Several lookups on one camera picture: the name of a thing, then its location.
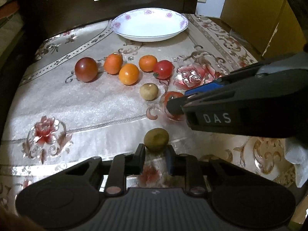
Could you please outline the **orange tangerine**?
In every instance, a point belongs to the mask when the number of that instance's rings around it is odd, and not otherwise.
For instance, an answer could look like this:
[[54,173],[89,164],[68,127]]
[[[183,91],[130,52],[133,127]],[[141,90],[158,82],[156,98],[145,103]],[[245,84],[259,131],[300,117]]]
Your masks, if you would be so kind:
[[104,62],[104,70],[108,74],[118,74],[122,68],[123,57],[121,54],[110,54]]
[[139,59],[139,67],[144,72],[152,72],[155,64],[157,63],[157,58],[153,55],[145,55]]
[[139,69],[136,65],[127,63],[119,72],[119,80],[124,85],[133,85],[139,80]]

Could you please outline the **white floral porcelain plate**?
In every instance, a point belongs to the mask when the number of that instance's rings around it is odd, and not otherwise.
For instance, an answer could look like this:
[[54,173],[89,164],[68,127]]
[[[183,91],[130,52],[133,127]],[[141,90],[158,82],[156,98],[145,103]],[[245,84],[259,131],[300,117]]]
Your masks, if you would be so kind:
[[188,19],[165,8],[140,8],[125,12],[111,22],[114,33],[137,42],[171,39],[188,28]]

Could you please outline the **floral embroidered beige tablecloth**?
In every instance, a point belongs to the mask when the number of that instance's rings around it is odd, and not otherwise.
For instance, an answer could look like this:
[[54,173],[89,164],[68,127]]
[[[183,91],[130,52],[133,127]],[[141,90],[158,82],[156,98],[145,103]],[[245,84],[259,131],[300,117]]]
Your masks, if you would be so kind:
[[[160,94],[182,92],[180,80],[212,80],[255,62],[238,40],[210,19],[188,15],[188,28],[176,37],[155,43],[124,39],[111,22],[96,23],[57,35],[38,49],[36,62],[22,78],[9,109],[1,141],[1,205],[15,209],[17,194],[28,185],[90,157],[113,159],[133,153],[153,128],[169,133],[177,153],[203,159],[216,155],[237,166],[294,189],[295,168],[284,157],[282,139],[192,131],[184,121],[162,112],[159,100],[145,101],[139,89],[156,84]],[[90,83],[77,80],[76,62],[93,58],[101,67],[109,54],[121,54],[137,64],[145,55],[169,60],[175,69],[160,82],[151,73],[123,85],[102,68]]]

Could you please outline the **dark wooden drawer cabinet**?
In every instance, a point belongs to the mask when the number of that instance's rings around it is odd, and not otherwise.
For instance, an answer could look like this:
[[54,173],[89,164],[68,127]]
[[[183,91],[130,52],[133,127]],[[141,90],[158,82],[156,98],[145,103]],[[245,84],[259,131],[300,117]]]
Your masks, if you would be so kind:
[[17,0],[24,23],[43,38],[115,18],[138,8],[193,14],[197,0]]

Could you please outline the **red tomato with stem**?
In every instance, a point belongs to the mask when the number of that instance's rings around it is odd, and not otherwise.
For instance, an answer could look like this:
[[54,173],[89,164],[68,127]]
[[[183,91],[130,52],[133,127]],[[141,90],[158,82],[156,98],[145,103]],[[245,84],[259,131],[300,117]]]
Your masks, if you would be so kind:
[[173,121],[184,121],[184,115],[172,115],[167,109],[167,103],[171,99],[181,98],[184,94],[176,91],[168,91],[164,93],[159,101],[160,111],[168,118]]

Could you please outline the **orange tangerine back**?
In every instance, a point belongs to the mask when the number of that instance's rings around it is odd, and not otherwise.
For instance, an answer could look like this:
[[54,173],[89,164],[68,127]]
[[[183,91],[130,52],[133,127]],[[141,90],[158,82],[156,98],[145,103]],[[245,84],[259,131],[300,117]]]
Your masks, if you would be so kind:
[[123,57],[121,54],[110,54],[104,62],[104,70],[108,74],[118,74],[122,68]]

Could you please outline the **brown cardboard box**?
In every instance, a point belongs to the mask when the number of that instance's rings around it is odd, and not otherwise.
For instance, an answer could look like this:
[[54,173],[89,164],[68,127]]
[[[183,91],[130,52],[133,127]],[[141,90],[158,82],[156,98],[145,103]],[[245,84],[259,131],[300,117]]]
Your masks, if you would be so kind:
[[266,59],[301,52],[306,43],[287,0],[225,0],[220,18]]

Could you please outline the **brown longan fruit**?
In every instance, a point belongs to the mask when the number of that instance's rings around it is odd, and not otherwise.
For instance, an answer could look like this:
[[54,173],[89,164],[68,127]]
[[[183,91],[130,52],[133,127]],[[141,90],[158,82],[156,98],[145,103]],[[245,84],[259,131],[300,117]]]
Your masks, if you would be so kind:
[[163,128],[154,128],[144,136],[144,145],[151,152],[162,151],[169,143],[169,133]]
[[157,85],[153,83],[146,83],[140,87],[139,93],[144,100],[152,101],[157,97],[159,89]]

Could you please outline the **orange tangerine front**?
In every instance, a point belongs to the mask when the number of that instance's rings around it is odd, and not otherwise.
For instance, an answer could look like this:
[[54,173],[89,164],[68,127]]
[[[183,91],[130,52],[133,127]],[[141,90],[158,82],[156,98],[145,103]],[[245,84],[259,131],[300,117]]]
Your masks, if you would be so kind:
[[139,80],[139,69],[136,65],[127,63],[119,72],[119,80],[124,85],[133,85]]

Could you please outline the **dark red plum tomato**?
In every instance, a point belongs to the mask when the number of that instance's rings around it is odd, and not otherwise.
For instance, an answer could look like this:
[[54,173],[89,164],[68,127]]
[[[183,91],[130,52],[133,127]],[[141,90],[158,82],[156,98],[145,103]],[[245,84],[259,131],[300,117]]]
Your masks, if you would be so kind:
[[97,76],[98,66],[94,59],[84,57],[77,61],[74,71],[79,81],[90,82]]

